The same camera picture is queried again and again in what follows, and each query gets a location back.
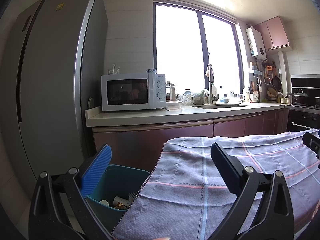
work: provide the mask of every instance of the oven handle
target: oven handle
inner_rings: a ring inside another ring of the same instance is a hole
[[[292,125],[300,126],[300,127],[308,128],[308,129],[313,129],[312,127],[307,127],[307,126],[304,126],[304,125],[296,124],[296,123],[294,123],[294,122],[292,122]]]

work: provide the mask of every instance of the microwave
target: microwave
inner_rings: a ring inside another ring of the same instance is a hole
[[[165,75],[130,73],[101,76],[103,111],[166,107]]]

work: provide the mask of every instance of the plaid tablecloth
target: plaid tablecloth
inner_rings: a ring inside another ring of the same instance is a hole
[[[317,136],[317,130],[309,130]],[[241,138],[190,137],[165,143],[151,177],[124,215],[113,235],[121,240],[206,240],[234,203],[211,155],[219,142],[243,166],[272,174],[281,170],[292,200],[295,231],[310,219],[320,197],[320,170],[316,155],[302,143],[305,132]],[[262,193],[256,195],[241,231],[257,211]]]

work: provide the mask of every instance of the blue gripper pad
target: blue gripper pad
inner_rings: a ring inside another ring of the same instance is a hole
[[[96,188],[112,157],[111,147],[105,145],[81,178],[81,195],[85,198]]]

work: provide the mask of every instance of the microwave knob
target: microwave knob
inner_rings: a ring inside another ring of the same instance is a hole
[[[157,94],[157,97],[158,97],[159,99],[164,98],[164,93],[163,93],[163,92],[159,92],[159,93]]]
[[[158,88],[163,88],[164,82],[163,82],[163,81],[159,81],[159,82],[157,83],[157,86],[158,86]]]

